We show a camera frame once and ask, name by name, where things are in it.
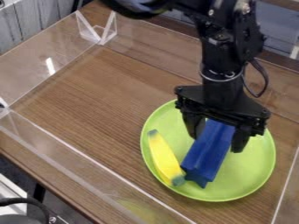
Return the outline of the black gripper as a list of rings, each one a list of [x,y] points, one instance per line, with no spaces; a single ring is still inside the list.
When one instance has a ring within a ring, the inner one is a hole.
[[[246,71],[235,73],[215,73],[202,69],[200,85],[178,86],[175,107],[182,112],[182,119],[192,139],[196,139],[206,127],[206,120],[212,119],[235,127],[231,140],[231,151],[240,153],[248,143],[250,137],[263,135],[267,120],[271,116],[268,109],[262,106],[244,92],[260,97],[267,90],[268,75],[258,69],[264,78],[264,86],[255,93],[246,81]]]

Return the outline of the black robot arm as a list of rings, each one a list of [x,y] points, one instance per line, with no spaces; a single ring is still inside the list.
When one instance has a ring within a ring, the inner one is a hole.
[[[264,92],[252,91],[246,81],[247,66],[268,78],[256,60],[266,41],[256,0],[99,1],[132,19],[150,19],[171,10],[190,17],[200,39],[202,84],[175,88],[176,108],[194,138],[200,136],[207,118],[232,126],[230,147],[240,153],[248,139],[264,133],[270,118],[268,109],[256,102]]]

